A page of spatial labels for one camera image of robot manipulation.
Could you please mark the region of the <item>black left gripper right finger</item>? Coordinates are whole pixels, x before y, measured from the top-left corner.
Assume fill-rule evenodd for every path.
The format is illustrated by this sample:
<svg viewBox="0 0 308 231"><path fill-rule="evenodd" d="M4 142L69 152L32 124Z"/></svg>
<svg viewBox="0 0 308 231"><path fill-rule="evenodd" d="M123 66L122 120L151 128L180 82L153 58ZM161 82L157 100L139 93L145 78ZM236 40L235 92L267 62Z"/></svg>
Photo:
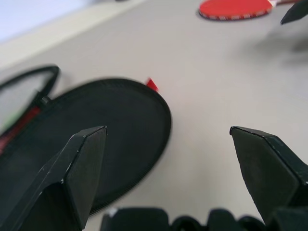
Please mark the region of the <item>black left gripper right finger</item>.
<svg viewBox="0 0 308 231"><path fill-rule="evenodd" d="M245 185L266 224L277 209L308 209L308 164L273 134L233 126L230 135Z"/></svg>

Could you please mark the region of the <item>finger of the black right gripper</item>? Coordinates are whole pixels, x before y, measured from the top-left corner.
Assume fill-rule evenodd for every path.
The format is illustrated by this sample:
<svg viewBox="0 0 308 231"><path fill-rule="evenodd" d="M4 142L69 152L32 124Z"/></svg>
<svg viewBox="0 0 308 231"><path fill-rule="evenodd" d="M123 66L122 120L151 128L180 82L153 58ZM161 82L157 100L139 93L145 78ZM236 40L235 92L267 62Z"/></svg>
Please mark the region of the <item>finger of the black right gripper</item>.
<svg viewBox="0 0 308 231"><path fill-rule="evenodd" d="M281 25L300 20L308 15L308 0L295 3L281 20Z"/></svg>

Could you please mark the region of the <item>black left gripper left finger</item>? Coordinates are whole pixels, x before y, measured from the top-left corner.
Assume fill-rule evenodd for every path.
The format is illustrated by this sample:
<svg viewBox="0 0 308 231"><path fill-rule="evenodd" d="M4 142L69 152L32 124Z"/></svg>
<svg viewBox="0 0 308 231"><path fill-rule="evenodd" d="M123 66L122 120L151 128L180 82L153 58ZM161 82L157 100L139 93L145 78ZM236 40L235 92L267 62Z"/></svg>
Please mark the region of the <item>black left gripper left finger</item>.
<svg viewBox="0 0 308 231"><path fill-rule="evenodd" d="M105 126L82 130L45 164L32 151L0 156L0 231L82 231L106 137Z"/></svg>

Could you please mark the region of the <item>red table tennis paddle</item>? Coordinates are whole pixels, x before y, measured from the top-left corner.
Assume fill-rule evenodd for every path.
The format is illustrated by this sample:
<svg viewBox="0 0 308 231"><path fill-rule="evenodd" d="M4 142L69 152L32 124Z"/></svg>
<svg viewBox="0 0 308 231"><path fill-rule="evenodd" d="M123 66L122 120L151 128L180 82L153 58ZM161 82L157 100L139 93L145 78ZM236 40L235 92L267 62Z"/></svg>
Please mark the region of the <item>red table tennis paddle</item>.
<svg viewBox="0 0 308 231"><path fill-rule="evenodd" d="M269 14L282 4L300 0L206 0L199 6L199 14L210 20L237 21Z"/></svg>

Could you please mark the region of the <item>black paddle case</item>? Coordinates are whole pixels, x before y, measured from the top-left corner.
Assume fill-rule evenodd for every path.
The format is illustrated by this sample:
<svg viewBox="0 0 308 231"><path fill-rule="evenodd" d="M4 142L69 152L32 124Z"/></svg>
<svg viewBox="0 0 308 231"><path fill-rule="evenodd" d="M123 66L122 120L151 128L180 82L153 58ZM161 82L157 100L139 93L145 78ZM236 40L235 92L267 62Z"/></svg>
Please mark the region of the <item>black paddle case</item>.
<svg viewBox="0 0 308 231"><path fill-rule="evenodd" d="M72 135L107 127L94 214L123 196L153 168L171 131L166 101L150 87L124 78L103 78L49 98L60 68L39 67L0 83L0 119L18 114L0 133L0 156L32 151L45 164Z"/></svg>

